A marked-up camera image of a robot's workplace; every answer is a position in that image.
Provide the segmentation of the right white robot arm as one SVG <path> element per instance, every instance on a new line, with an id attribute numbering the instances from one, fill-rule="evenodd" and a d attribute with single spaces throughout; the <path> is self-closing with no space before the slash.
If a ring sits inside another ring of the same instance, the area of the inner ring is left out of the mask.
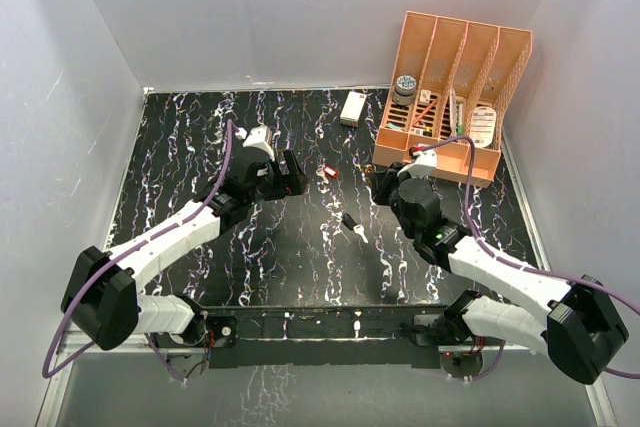
<path id="1" fill-rule="evenodd" d="M 504 296 L 466 291 L 431 330 L 448 342 L 490 337 L 545 355 L 567 377 L 593 384 L 629 338 L 613 294 L 598 280 L 522 264 L 443 214 L 429 181 L 394 163 L 367 177 L 372 200 L 391 209 L 414 250 L 431 265 Z"/>

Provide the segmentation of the key with red tag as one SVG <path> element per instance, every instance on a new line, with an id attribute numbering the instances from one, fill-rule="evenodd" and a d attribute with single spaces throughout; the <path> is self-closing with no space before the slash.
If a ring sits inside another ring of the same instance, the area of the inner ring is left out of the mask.
<path id="1" fill-rule="evenodd" d="M 321 165 L 316 170 L 316 175 L 319 177 L 323 184 L 328 183 L 330 180 L 335 180 L 339 177 L 339 172 L 331 166 Z"/>

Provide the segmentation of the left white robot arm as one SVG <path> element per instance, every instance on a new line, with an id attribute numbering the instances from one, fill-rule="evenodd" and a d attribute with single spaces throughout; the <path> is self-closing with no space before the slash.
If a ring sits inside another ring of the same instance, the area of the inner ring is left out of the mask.
<path id="1" fill-rule="evenodd" d="M 195 248 L 243 222 L 256 203 L 303 194 L 305 173 L 292 151 L 282 154 L 282 161 L 252 162 L 243 175 L 226 175 L 213 196 L 187 202 L 124 244 L 82 251 L 61 302 L 65 321 L 104 351 L 133 334 L 168 334 L 186 346 L 201 343 L 207 330 L 203 308 L 184 295 L 148 295 L 146 285 Z"/>

